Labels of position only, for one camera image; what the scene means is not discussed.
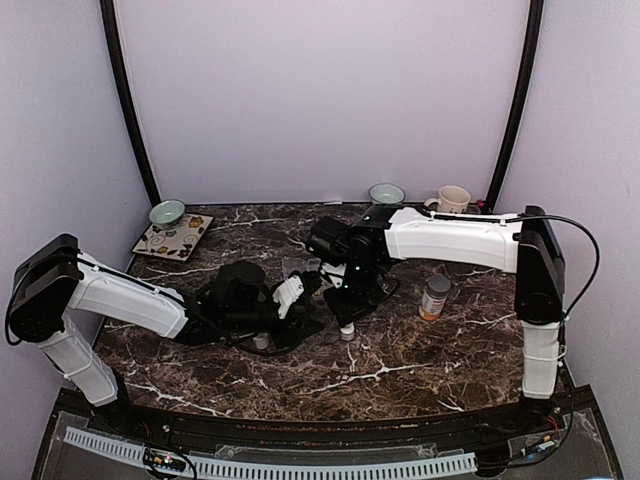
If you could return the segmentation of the clear plastic pill organizer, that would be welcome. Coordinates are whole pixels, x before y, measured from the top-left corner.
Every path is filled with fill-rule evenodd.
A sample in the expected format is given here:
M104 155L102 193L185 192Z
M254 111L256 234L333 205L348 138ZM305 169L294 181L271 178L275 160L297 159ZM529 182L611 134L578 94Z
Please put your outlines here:
M287 279L295 272L317 271L320 264L321 261L317 258L284 257L281 261L282 277Z

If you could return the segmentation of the orange pill bottle grey cap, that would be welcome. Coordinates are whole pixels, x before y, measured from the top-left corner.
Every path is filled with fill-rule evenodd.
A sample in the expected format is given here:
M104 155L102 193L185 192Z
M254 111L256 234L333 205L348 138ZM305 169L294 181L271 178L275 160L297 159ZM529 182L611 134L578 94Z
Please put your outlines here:
M435 321L440 317L450 289L451 282L446 276L436 274L428 278L419 307L424 320Z

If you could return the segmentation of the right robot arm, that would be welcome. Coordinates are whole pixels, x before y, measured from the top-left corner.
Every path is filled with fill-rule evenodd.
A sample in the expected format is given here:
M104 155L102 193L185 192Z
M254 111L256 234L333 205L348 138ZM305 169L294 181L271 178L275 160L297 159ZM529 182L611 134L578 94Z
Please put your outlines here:
M556 219L538 206L518 214L481 215L374 204L353 224L321 218L305 247L334 284L324 297L342 326L367 316L390 296L382 283L401 261L457 262L514 275L526 399L511 410L510 424L530 434L549 416L546 400L555 391L570 312L564 303L565 260L551 226Z

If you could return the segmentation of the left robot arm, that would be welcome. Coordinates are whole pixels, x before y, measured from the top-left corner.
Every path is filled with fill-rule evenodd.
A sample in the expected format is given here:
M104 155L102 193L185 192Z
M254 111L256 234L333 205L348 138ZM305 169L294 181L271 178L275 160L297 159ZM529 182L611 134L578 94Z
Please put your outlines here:
M93 351L71 319L74 310L127 322L176 343L199 346L224 340L246 349L267 335L267 356L286 354L323 324L312 317L312 295L321 278L295 272L270 287L257 264L236 261L219 268L193 293L153 285L113 270L82 252L76 237L62 234L15 271L5 316L10 344L37 345L120 436L141 427L140 412L126 400L115 371Z

